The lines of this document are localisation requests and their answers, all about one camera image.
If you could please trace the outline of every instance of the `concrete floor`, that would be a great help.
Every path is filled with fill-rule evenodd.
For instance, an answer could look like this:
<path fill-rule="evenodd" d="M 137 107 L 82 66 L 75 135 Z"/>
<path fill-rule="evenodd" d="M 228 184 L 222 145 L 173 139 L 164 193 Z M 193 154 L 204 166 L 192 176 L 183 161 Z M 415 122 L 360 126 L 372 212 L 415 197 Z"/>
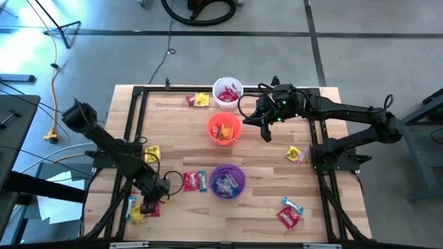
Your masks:
<path fill-rule="evenodd" d="M 167 30 L 170 18 L 158 0 L 141 8 L 133 1 L 57 0 L 41 3 L 60 25 L 81 20 L 82 28 L 98 30 Z M 443 2 L 439 0 L 311 0 L 317 32 L 327 33 L 443 33 Z M 0 34 L 0 71 L 37 76 L 34 84 L 12 84 L 51 104 L 49 80 L 53 45 L 25 1 L 10 0 L 2 12 L 0 28 L 19 28 L 13 34 Z M 174 9 L 189 15 L 184 0 L 175 0 Z M 225 10 L 214 3 L 202 18 Z M 204 31 L 282 31 L 308 32 L 303 0 L 245 0 L 228 22 L 207 28 L 192 28 L 175 23 L 173 30 Z M 146 84 L 167 46 L 164 36 L 89 36 L 69 37 L 67 50 L 57 38 L 58 64 L 62 70 L 55 80 L 60 110 L 73 104 L 73 98 L 88 102 L 105 120 L 115 84 Z M 440 89 L 443 78 L 442 39 L 337 39 L 318 38 L 321 60 L 328 86 L 338 86 L 343 102 L 381 106 L 387 94 L 395 95 L 390 110 L 399 118 L 415 110 L 428 95 Z M 318 78 L 308 37 L 173 37 L 176 55 L 167 57 L 153 83 L 210 84 L 219 77 L 232 76 L 242 83 L 270 82 L 278 75 L 296 86 L 318 86 Z M 57 149 L 87 142 L 68 131 L 71 142 L 59 130 L 58 145 L 42 141 L 51 119 L 38 111 L 22 149 L 41 156 Z M 350 133 L 365 126 L 348 124 Z M 58 156 L 81 153 L 92 146 L 72 149 Z M 363 195 L 373 237 L 382 242 L 443 247 L 443 201 L 408 203 L 405 195 L 420 187 L 404 141 L 393 145 L 371 144 L 359 149 L 373 159 L 361 168 Z M 20 154 L 15 170 L 23 169 L 36 158 Z M 83 163 L 78 158 L 71 162 Z M 36 169 L 29 170 L 34 174 Z M 18 212 L 1 243 L 9 243 Z M 27 234 L 32 234 L 32 226 Z M 26 242 L 38 242 L 27 236 Z"/>

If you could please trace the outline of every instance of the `yellow extension cord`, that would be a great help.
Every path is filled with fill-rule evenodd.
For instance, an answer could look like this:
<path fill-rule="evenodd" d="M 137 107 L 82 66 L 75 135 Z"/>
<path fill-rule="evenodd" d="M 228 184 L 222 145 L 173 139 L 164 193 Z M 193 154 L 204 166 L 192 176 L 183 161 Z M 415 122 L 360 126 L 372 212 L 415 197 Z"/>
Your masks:
<path fill-rule="evenodd" d="M 35 14 L 40 18 L 40 20 L 42 21 L 42 23 L 44 24 L 44 26 L 48 30 L 48 34 L 51 36 L 51 39 L 53 40 L 54 50 L 55 50 L 54 64 L 57 64 L 57 45 L 55 44 L 54 36 L 53 36 L 51 30 L 48 28 L 48 26 L 43 21 L 42 17 L 40 17 L 39 13 L 35 10 L 34 6 L 32 4 L 30 4 L 29 0 L 26 0 L 26 1 L 28 2 L 29 6 L 34 10 Z M 53 98 L 53 105 L 54 105 L 53 124 L 51 126 L 51 129 L 48 132 L 48 135 L 43 137 L 44 140 L 48 140 L 50 138 L 56 138 L 58 140 L 58 137 L 59 137 L 55 132 L 55 125 L 56 125 L 56 120 L 57 120 L 57 101 L 55 100 L 55 93 L 54 93 L 54 76 L 55 76 L 55 68 L 53 68 L 53 74 L 51 76 L 51 96 Z"/>

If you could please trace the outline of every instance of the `wooden tabletop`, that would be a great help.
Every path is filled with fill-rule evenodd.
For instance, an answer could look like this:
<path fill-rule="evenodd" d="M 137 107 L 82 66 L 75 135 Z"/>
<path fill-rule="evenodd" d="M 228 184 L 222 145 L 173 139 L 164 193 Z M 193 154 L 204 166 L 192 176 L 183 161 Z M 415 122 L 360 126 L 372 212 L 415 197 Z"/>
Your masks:
<path fill-rule="evenodd" d="M 123 137 L 132 88 L 132 85 L 115 88 L 106 123 L 106 130 L 115 138 Z M 320 88 L 320 93 L 340 102 L 335 87 Z M 149 93 L 148 96 L 142 136 L 147 138 L 146 145 L 160 145 L 161 173 L 173 169 L 179 172 L 204 170 L 209 176 L 216 166 L 232 163 L 246 174 L 246 189 L 236 200 L 221 200 L 210 191 L 180 192 L 171 197 L 172 202 L 162 204 L 160 217 L 147 218 L 141 225 L 128 222 L 125 240 L 326 242 L 318 179 L 311 167 L 308 150 L 311 144 L 308 121 L 292 118 L 270 126 L 271 142 L 263 141 L 259 127 L 243 125 L 242 134 L 234 145 L 220 147 L 206 133 L 207 121 L 220 111 L 215 102 L 211 98 L 208 108 L 188 107 L 185 95 Z M 245 113 L 252 113 L 255 99 L 244 98 L 242 106 Z M 140 101 L 134 120 L 138 118 L 139 108 Z M 242 120 L 238 111 L 234 114 Z M 330 137 L 347 135 L 344 121 L 327 120 L 326 124 Z M 289 145 L 307 150 L 301 166 L 284 157 Z M 85 233 L 108 208 L 115 175 L 114 169 L 103 170 L 92 183 L 85 209 Z M 178 176 L 170 178 L 173 192 L 181 181 Z M 371 237 L 359 182 L 349 172 L 337 172 L 337 181 L 343 209 L 360 231 Z M 141 199 L 139 193 L 132 188 L 132 196 L 137 196 L 138 200 Z M 284 207 L 283 196 L 305 208 L 292 231 L 276 217 Z M 334 231 L 338 234 L 336 215 L 331 213 Z M 113 234 L 119 216 L 120 208 L 114 219 Z"/>

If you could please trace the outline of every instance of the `vacuum hose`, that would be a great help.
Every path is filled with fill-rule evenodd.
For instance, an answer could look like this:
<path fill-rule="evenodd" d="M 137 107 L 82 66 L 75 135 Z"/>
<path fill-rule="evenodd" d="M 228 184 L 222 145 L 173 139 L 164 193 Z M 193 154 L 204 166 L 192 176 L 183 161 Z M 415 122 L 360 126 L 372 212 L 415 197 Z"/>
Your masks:
<path fill-rule="evenodd" d="M 212 19 L 212 20 L 195 21 L 195 19 L 200 14 L 200 12 L 208 4 L 214 3 L 216 1 L 222 1 L 224 3 L 229 4 L 230 10 L 226 15 L 224 15 L 223 17 L 218 17 L 216 19 Z M 228 21 L 234 15 L 235 10 L 237 9 L 237 4 L 235 3 L 234 0 L 203 0 L 197 6 L 197 8 L 192 12 L 190 19 L 185 19 L 185 18 L 180 17 L 179 15 L 175 14 L 174 11 L 172 11 L 171 8 L 169 7 L 168 3 L 166 2 L 166 0 L 161 0 L 161 4 L 165 8 L 165 10 L 169 14 L 169 16 L 171 16 L 172 18 L 174 18 L 178 22 L 181 22 L 181 23 L 183 23 L 185 25 L 189 25 L 189 26 L 212 26 L 212 25 L 221 24 L 222 22 Z"/>

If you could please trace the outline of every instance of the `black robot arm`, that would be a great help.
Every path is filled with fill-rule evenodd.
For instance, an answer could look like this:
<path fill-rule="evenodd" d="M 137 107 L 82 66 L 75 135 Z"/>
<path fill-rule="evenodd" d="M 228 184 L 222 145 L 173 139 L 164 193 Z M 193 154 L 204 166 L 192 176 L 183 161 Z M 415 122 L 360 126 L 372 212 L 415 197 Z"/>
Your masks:
<path fill-rule="evenodd" d="M 153 205 L 169 194 L 170 180 L 159 175 L 141 160 L 142 144 L 113 138 L 97 124 L 96 111 L 86 103 L 75 104 L 63 114 L 63 122 L 69 129 L 83 134 L 114 160 L 125 178 L 137 187 L 143 196 L 145 212 L 153 212 Z"/>
<path fill-rule="evenodd" d="M 243 123 L 260 127 L 261 136 L 267 142 L 271 141 L 269 125 L 298 116 L 310 120 L 334 118 L 370 124 L 368 129 L 344 138 L 325 139 L 317 149 L 320 150 L 321 159 L 329 163 L 336 161 L 347 149 L 376 141 L 397 142 L 402 137 L 399 119 L 386 111 L 392 104 L 392 95 L 386 98 L 383 108 L 358 107 L 332 102 L 329 98 L 313 94 L 309 90 L 298 89 L 291 84 L 280 84 L 275 78 L 273 85 L 275 87 L 272 88 L 263 83 L 259 84 L 259 89 L 265 89 L 262 89 L 263 94 L 258 96 L 255 112 L 250 116 L 241 112 L 245 116 Z"/>

